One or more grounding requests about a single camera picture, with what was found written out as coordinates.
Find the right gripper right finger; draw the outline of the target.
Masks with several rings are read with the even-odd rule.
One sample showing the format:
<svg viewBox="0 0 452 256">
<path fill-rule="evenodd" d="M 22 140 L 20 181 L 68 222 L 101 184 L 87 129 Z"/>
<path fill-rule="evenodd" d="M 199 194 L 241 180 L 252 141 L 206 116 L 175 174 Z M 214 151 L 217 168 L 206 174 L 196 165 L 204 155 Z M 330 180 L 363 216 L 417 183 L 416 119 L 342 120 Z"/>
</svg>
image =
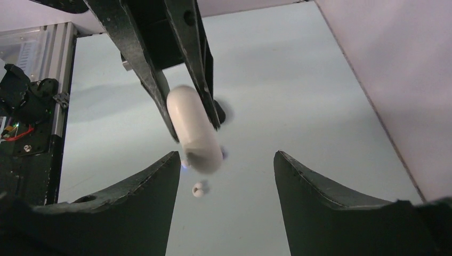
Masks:
<svg viewBox="0 0 452 256">
<path fill-rule="evenodd" d="M 278 151 L 275 181 L 291 255 L 451 255 L 451 198 L 414 204 L 350 189 Z"/>
</svg>

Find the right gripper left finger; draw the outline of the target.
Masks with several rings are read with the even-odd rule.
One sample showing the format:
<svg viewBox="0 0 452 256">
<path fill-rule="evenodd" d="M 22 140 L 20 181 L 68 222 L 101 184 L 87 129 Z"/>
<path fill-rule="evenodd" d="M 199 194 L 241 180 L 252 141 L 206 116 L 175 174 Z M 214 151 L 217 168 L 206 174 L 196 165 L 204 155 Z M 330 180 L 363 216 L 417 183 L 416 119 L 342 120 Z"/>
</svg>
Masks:
<svg viewBox="0 0 452 256">
<path fill-rule="evenodd" d="M 72 203 L 1 194 L 1 255 L 165 255 L 180 180 L 172 151 Z"/>
</svg>

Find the white earbud charging case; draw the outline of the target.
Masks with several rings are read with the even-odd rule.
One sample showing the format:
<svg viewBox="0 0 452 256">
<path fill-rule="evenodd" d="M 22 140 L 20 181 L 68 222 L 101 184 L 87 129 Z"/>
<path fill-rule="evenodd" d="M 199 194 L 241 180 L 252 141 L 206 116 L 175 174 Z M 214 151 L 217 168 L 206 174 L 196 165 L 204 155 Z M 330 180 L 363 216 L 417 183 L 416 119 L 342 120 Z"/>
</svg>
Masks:
<svg viewBox="0 0 452 256">
<path fill-rule="evenodd" d="M 195 88 L 187 85 L 173 88 L 166 104 L 186 164 L 202 174 L 218 171 L 223 152 Z"/>
</svg>

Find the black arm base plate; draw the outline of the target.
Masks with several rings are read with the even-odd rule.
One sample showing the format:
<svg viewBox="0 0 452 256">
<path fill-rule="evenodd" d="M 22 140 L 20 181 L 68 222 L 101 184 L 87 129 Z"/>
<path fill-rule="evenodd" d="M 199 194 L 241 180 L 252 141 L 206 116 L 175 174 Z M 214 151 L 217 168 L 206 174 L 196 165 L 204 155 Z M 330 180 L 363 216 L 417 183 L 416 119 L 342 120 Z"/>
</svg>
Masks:
<svg viewBox="0 0 452 256">
<path fill-rule="evenodd" d="M 23 138 L 1 142 L 1 192 L 31 205 L 58 201 L 64 137 L 45 125 Z"/>
</svg>

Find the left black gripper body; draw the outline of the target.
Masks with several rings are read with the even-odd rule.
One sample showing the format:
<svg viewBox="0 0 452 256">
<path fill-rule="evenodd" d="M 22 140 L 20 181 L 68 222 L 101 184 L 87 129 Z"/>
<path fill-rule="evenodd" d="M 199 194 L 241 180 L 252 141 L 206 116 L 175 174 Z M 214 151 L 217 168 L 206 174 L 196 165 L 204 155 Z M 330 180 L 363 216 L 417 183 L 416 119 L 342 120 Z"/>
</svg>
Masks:
<svg viewBox="0 0 452 256">
<path fill-rule="evenodd" d="M 165 1 L 125 2 L 139 27 L 155 67 L 166 69 L 184 63 L 166 14 Z M 90 11 L 85 1 L 38 1 L 38 3 L 71 14 Z"/>
</svg>

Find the black earbud charging case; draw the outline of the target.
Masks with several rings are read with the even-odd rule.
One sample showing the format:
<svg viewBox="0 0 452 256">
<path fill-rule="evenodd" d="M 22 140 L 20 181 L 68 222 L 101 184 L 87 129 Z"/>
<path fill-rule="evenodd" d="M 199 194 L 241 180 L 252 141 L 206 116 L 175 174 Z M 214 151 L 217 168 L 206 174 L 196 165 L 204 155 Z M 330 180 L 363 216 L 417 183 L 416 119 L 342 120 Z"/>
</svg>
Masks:
<svg viewBox="0 0 452 256">
<path fill-rule="evenodd" d="M 217 100 L 214 100 L 214 104 L 215 104 L 217 116 L 219 118 L 219 122 L 220 122 L 220 124 L 223 124 L 227 117 L 226 113 L 225 113 L 223 107 L 221 106 L 221 104 Z"/>
</svg>

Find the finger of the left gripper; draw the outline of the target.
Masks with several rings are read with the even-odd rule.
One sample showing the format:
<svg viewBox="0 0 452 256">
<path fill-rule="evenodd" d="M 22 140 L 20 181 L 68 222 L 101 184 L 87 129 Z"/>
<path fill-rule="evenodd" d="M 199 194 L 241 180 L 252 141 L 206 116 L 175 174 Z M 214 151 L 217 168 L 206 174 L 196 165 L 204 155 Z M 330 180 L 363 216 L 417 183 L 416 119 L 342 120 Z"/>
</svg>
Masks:
<svg viewBox="0 0 452 256">
<path fill-rule="evenodd" d="M 213 97 L 213 56 L 197 1 L 165 1 L 166 14 L 183 61 L 215 130 L 221 127 Z"/>
<path fill-rule="evenodd" d="M 125 1 L 87 0 L 85 4 L 130 64 L 142 87 L 155 102 L 170 135 L 178 143 L 179 139 L 166 105 L 170 91 L 167 79 L 163 70 L 153 64 L 152 57 L 127 3 Z"/>
</svg>

